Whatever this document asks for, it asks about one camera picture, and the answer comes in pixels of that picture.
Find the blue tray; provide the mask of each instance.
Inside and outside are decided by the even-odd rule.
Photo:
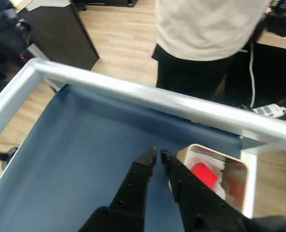
[[[76,232],[108,206],[131,163],[148,147],[201,144],[239,158],[234,135],[66,86],[49,103],[0,180],[0,232]],[[146,232],[184,231],[158,154]]]

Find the small box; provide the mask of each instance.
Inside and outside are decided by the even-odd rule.
[[[177,153],[177,158],[186,163],[189,152],[197,152],[225,162],[221,186],[226,192],[226,202],[243,213],[245,187],[248,170],[244,163],[228,155],[214,151],[199,144],[192,144]]]

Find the red object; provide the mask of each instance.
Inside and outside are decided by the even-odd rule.
[[[197,163],[192,167],[191,172],[209,188],[212,188],[218,179],[204,163]]]

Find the white shirt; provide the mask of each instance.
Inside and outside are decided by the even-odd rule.
[[[187,60],[223,59],[252,35],[270,0],[157,0],[157,43]]]

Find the black device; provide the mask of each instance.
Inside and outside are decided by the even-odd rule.
[[[15,64],[23,66],[23,52],[29,47],[30,26],[20,20],[8,0],[0,0],[0,53]]]
[[[266,17],[266,28],[269,32],[286,37],[286,0],[280,0],[271,7]]]
[[[200,181],[176,156],[161,150],[161,163],[178,203],[185,232],[286,232],[286,217],[249,219]],[[135,160],[109,207],[96,209],[79,232],[143,232],[151,147]]]

